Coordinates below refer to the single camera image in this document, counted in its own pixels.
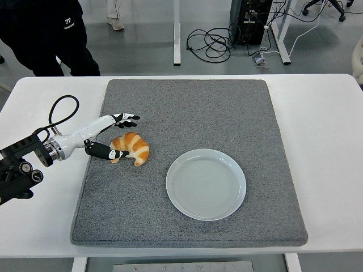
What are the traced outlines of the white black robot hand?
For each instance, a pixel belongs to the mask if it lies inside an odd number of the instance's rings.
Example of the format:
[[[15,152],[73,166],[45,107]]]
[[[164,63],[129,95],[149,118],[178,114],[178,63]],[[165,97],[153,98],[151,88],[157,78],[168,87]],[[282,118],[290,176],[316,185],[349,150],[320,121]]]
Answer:
[[[53,136],[48,145],[55,153],[55,158],[59,161],[68,159],[77,148],[84,148],[85,152],[100,159],[118,159],[124,155],[123,152],[112,149],[104,144],[96,143],[93,139],[112,126],[135,127],[135,120],[140,117],[129,113],[120,113],[99,117],[93,122],[83,126],[69,135],[57,134]]]

